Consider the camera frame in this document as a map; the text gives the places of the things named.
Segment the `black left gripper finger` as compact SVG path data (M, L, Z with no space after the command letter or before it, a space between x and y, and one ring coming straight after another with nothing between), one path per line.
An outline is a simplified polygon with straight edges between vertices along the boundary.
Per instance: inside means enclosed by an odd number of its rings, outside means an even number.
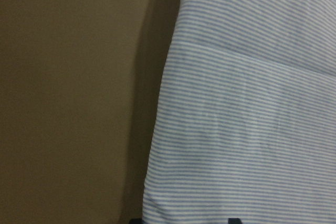
M143 221L141 218L131 219L130 224L143 224Z

